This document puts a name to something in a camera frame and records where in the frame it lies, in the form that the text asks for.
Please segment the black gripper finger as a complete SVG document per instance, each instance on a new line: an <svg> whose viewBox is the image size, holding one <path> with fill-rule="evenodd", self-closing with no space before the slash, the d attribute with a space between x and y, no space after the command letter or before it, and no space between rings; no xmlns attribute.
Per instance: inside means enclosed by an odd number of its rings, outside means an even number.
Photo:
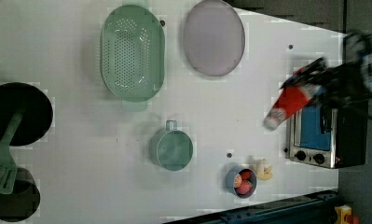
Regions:
<svg viewBox="0 0 372 224"><path fill-rule="evenodd" d="M314 85L323 85L321 73L325 70L325 59L323 57L314 60L298 70L291 77L286 79L280 89L288 89L290 87L307 87Z"/></svg>

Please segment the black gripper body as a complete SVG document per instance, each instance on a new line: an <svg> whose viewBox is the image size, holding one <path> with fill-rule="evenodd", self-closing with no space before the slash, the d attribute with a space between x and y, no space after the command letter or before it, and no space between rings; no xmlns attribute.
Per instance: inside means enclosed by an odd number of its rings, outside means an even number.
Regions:
<svg viewBox="0 0 372 224"><path fill-rule="evenodd" d="M326 69L321 75L325 96L333 107L347 107L367 101L370 90L365 86L360 63L344 63Z"/></svg>

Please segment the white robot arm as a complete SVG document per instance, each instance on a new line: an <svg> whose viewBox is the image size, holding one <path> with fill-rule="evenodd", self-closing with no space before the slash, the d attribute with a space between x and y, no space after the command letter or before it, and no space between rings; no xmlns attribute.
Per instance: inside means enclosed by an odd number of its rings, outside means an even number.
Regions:
<svg viewBox="0 0 372 224"><path fill-rule="evenodd" d="M351 54L344 63L329 66L320 57L295 71L282 89L313 87L336 107L372 100L372 35L353 31L344 37L342 49Z"/></svg>

